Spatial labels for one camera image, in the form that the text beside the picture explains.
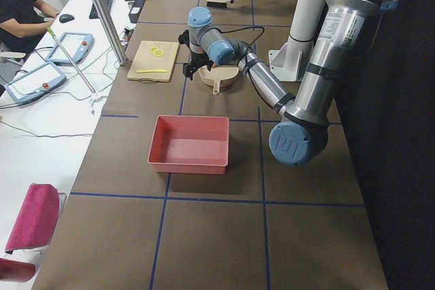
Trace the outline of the beige dustpan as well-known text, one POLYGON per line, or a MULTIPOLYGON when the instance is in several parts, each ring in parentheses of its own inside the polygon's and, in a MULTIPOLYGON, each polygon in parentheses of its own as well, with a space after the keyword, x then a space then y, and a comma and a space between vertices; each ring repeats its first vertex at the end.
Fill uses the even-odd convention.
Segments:
POLYGON ((198 70, 201 81, 211 86, 212 94, 218 95, 222 87, 229 86, 237 80, 239 69, 237 67, 212 67, 209 71, 206 66, 198 70))

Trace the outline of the black box with label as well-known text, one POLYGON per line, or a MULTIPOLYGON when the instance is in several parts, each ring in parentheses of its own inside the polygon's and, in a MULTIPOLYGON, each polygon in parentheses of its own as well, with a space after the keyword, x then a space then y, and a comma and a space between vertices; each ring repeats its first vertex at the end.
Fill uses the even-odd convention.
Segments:
POLYGON ((137 23, 146 0, 134 0, 128 13, 131 23, 137 23))

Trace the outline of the yellow plastic knife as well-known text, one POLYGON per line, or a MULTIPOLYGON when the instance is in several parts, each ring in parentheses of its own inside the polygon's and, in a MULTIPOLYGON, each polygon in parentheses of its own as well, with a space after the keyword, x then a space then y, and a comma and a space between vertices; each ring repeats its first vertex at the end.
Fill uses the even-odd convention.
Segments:
POLYGON ((137 69, 135 71, 137 74, 145 74, 145 73, 167 73, 166 69, 137 69))

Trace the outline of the wooden cutting board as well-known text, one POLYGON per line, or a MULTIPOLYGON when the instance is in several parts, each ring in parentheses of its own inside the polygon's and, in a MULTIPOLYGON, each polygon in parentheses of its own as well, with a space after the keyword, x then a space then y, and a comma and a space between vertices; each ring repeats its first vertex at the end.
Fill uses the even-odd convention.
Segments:
POLYGON ((178 43, 172 41, 142 41, 127 73, 127 79, 149 83, 170 82, 178 49, 178 43), (149 49, 152 46, 163 50, 164 56, 156 57, 150 53, 149 49), (137 74, 135 73, 137 69, 166 69, 167 73, 137 74))

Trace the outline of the magenta cloth on stand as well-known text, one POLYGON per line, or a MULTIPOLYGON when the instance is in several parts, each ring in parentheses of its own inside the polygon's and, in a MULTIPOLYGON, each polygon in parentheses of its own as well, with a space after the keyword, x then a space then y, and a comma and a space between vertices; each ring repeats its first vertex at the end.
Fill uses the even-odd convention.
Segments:
POLYGON ((5 245, 5 252, 38 250, 50 244, 58 218, 67 200, 51 184, 29 186, 24 201, 5 245))

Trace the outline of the lemon slice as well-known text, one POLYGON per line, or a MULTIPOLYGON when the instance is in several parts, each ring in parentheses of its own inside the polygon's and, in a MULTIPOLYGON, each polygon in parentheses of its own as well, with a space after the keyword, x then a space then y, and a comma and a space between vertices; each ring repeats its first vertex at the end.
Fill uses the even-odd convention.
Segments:
POLYGON ((152 47, 149 49, 150 53, 153 53, 153 54, 157 53, 159 50, 160 50, 160 48, 157 47, 157 46, 152 46, 152 47))
POLYGON ((156 56, 156 57, 161 57, 161 56, 164 56, 164 51, 161 50, 161 49, 157 49, 157 50, 155 50, 155 51, 153 52, 153 54, 154 54, 154 56, 156 56))

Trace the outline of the beige hand brush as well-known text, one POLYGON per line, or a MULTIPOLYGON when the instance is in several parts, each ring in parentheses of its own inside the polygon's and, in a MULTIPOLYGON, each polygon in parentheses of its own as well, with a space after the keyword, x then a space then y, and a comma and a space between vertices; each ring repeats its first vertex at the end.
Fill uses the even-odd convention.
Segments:
POLYGON ((206 0, 206 6, 210 8, 227 8, 244 0, 206 0))

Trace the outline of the lemon slice far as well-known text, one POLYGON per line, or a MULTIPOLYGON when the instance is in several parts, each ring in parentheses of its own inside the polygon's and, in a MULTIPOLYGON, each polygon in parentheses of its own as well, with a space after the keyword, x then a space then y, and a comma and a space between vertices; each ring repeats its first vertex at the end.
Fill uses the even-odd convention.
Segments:
POLYGON ((152 47, 149 49, 150 53, 153 53, 153 54, 157 53, 159 50, 160 50, 160 48, 157 47, 157 46, 152 46, 152 47))

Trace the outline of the teach pendant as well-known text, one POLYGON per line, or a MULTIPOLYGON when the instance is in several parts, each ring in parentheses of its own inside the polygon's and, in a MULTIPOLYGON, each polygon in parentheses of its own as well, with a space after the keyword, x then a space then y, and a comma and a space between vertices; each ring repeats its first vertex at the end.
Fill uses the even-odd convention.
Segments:
MULTIPOLYGON (((79 64, 90 51, 94 43, 94 36, 90 33, 72 33, 65 32, 59 38, 60 43, 66 49, 75 64, 79 64)), ((65 53, 55 45, 46 60, 56 65, 70 65, 69 59, 65 53)))
POLYGON ((66 79, 66 75, 54 63, 46 62, 15 78, 5 89, 15 103, 23 105, 43 97, 66 79))

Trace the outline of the black computer mouse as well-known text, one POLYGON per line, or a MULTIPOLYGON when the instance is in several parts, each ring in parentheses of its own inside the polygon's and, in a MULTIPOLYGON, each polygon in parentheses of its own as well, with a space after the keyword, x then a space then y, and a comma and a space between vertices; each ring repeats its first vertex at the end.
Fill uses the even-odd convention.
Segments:
POLYGON ((59 19, 60 23, 66 23, 66 22, 70 22, 70 21, 74 20, 75 17, 71 14, 62 14, 59 16, 58 19, 59 19))

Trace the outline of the pink plastic bin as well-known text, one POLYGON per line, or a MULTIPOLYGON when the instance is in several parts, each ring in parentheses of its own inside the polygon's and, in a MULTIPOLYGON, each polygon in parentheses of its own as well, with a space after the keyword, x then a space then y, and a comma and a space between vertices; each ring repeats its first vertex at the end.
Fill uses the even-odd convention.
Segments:
POLYGON ((227 117, 159 115, 147 162, 158 172, 223 175, 229 127, 227 117))

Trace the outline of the near teach pendant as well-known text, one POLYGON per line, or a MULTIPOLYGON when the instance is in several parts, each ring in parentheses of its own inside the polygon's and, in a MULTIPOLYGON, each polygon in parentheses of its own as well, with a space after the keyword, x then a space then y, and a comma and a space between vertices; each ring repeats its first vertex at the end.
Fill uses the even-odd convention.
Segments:
POLYGON ((43 97, 66 79, 66 75, 54 63, 46 62, 15 78, 5 89, 15 103, 23 105, 43 97))

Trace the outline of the person in black shirt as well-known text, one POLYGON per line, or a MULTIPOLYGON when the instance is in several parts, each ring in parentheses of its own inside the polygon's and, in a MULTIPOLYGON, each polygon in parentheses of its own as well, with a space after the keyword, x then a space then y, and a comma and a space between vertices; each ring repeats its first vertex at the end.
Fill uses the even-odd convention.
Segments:
POLYGON ((52 25, 38 12, 51 19, 59 15, 44 0, 1 0, 1 43, 12 52, 30 54, 52 25))

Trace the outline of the lemon slice near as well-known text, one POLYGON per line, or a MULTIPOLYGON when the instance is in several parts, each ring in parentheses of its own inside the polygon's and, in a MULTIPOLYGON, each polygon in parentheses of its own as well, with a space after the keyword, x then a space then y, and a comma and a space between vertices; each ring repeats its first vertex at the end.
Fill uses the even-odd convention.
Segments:
POLYGON ((161 50, 161 49, 157 49, 157 50, 155 50, 155 51, 153 52, 153 54, 154 54, 154 56, 156 56, 156 57, 161 57, 161 56, 164 56, 164 51, 161 50))

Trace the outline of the aluminium frame post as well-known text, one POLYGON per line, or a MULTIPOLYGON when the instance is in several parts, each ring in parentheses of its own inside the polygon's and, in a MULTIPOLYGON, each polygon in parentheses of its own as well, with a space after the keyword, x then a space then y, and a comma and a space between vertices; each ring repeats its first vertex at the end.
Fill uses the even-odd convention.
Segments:
POLYGON ((109 40, 110 46, 115 52, 119 65, 125 65, 128 61, 128 58, 121 44, 121 41, 119 40, 118 33, 115 29, 114 22, 111 19, 110 13, 108 13, 105 5, 102 3, 102 0, 92 0, 92 2, 97 8, 99 19, 101 21, 101 24, 103 25, 103 29, 109 40))

